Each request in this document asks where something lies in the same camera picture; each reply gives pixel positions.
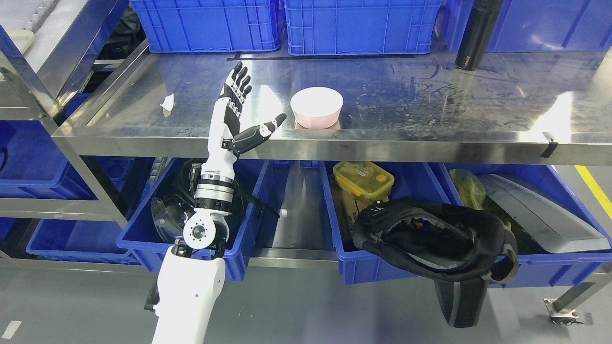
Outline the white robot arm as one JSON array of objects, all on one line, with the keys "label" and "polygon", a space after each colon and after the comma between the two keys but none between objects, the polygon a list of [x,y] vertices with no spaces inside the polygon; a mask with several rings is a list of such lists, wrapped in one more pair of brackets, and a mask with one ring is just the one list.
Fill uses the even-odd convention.
[{"label": "white robot arm", "polygon": [[202,163],[193,215],[169,248],[156,281],[154,344],[201,344],[223,289],[223,259],[229,227],[225,218],[233,196],[231,164]]}]

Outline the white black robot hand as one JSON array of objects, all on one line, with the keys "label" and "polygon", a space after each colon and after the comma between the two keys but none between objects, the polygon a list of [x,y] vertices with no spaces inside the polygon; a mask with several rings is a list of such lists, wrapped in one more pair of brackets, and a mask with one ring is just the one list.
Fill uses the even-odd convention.
[{"label": "white black robot hand", "polygon": [[208,169],[231,170],[241,154],[266,142],[287,118],[285,113],[280,113],[271,121],[241,130],[240,118],[251,90],[248,68],[242,62],[236,63],[214,104],[208,133]]}]

